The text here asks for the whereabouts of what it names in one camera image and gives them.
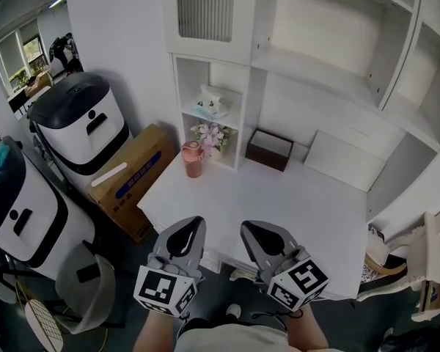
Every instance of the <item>black lid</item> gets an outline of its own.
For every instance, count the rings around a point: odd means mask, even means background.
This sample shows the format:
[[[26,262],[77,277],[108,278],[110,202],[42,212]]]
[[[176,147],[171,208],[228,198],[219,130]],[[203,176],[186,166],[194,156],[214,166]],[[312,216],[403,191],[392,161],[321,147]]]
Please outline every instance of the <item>black lid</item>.
[[[28,117],[43,127],[62,129],[96,106],[108,91],[108,81],[98,74],[74,73],[41,95]]]
[[[3,138],[3,143],[10,151],[0,170],[0,227],[18,198],[26,177],[26,164],[18,144],[8,136]]]

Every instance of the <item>white shirt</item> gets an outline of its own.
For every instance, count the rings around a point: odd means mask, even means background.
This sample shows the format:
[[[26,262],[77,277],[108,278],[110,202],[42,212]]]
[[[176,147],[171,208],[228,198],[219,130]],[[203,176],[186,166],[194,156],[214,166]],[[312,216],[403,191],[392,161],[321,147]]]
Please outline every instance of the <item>white shirt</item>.
[[[228,324],[214,329],[195,329],[181,335],[175,352],[297,352],[287,335],[266,326]],[[335,349],[315,352],[339,352]]]

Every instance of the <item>cabinet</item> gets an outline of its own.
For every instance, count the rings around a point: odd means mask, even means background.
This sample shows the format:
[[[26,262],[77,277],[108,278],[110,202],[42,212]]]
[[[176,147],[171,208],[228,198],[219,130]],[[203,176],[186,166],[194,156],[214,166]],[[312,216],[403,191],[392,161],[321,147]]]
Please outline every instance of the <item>cabinet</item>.
[[[357,188],[372,223],[440,152],[440,0],[164,0],[164,20],[180,136],[200,85],[223,89],[238,176],[257,126],[282,134],[297,185],[308,166]]]

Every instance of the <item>blue label on box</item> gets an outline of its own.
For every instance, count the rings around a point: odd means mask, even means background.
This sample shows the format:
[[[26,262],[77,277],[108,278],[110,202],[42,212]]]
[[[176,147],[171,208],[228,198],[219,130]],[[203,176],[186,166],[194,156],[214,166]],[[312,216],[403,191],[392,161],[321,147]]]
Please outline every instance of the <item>blue label on box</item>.
[[[133,176],[116,192],[116,198],[121,199],[130,189],[137,184],[142,177],[144,177],[150,168],[152,168],[157,161],[161,158],[161,151],[158,151],[147,163],[145,163],[141,169],[133,174]]]

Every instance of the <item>gray chair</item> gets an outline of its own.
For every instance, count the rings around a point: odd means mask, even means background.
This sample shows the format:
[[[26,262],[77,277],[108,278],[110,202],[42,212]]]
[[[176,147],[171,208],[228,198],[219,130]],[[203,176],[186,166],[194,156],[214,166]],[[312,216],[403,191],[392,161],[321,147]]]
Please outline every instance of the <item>gray chair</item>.
[[[64,261],[56,279],[57,295],[81,316],[75,322],[66,315],[55,318],[71,334],[100,326],[111,313],[116,293],[114,269],[106,258],[78,245]]]

